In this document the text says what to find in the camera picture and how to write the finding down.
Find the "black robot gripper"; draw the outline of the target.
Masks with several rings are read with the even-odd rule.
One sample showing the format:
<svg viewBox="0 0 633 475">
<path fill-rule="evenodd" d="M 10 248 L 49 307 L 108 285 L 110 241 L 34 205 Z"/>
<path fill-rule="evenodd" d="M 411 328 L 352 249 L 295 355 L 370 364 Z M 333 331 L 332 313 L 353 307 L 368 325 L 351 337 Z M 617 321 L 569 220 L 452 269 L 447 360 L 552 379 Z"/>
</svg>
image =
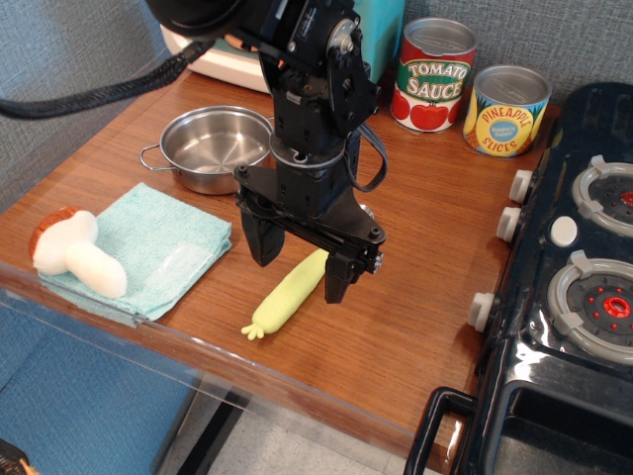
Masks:
<svg viewBox="0 0 633 475">
<path fill-rule="evenodd" d="M 358 178 L 361 141 L 382 159 L 379 171 L 363 185 Z M 242 165 L 233 173 L 241 226 L 254 261 L 270 264 L 291 233 L 329 252 L 325 263 L 325 300 L 340 304 L 347 288 L 365 272 L 382 264 L 380 246 L 386 232 L 357 202 L 355 193 L 369 193 L 387 174 L 384 145 L 370 133 L 353 133 L 322 153 L 290 147 L 277 136 L 270 140 L 271 167 Z"/>
</svg>

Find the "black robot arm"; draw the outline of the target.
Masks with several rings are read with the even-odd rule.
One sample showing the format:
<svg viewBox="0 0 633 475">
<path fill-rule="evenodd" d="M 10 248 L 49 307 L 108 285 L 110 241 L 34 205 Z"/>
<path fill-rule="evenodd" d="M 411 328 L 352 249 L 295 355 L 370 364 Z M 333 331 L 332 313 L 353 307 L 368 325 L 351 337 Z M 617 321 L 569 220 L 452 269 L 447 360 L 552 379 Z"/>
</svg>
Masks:
<svg viewBox="0 0 633 475">
<path fill-rule="evenodd" d="M 166 29 L 207 47 L 234 36 L 255 48 L 273 100 L 270 167 L 234 173 L 243 232 L 260 265 L 293 234 L 327 253 L 325 298 L 380 266 L 386 234 L 358 204 L 360 143 L 374 142 L 368 120 L 380 87 L 361 51 L 350 1 L 152 1 Z"/>
</svg>

